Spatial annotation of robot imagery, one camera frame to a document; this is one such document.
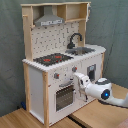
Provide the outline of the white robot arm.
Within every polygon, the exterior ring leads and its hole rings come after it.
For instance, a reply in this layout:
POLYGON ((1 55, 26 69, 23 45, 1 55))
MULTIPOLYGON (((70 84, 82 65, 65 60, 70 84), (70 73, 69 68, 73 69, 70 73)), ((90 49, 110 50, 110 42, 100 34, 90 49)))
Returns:
POLYGON ((112 83, 106 78, 100 78, 92 83, 87 75, 74 73, 74 85, 78 88, 78 95, 84 94, 96 98, 102 104, 128 108, 128 94, 124 99, 113 97, 112 83))

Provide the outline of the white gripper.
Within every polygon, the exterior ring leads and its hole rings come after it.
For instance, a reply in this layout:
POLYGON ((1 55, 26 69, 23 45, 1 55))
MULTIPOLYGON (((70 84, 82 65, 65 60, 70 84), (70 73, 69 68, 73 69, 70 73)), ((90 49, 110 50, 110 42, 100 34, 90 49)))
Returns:
POLYGON ((87 75, 84 75, 82 73, 74 73, 73 74, 74 79, 74 87, 76 90, 76 95, 78 97, 82 97, 86 94, 85 90, 87 88, 87 85, 90 83, 90 79, 87 75))

